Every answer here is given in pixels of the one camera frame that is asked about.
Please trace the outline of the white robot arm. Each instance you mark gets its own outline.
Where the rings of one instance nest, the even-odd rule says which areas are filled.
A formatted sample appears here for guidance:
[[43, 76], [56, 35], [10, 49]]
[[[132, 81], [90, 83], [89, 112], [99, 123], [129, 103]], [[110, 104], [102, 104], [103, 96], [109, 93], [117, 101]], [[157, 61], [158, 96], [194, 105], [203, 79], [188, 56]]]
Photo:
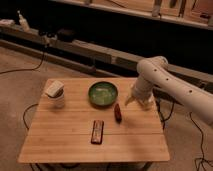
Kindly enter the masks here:
[[157, 85], [213, 128], [213, 94], [177, 78], [167, 68], [168, 61], [163, 56], [140, 60], [137, 64], [139, 76], [131, 86], [125, 105], [134, 100], [150, 103], [153, 87]]

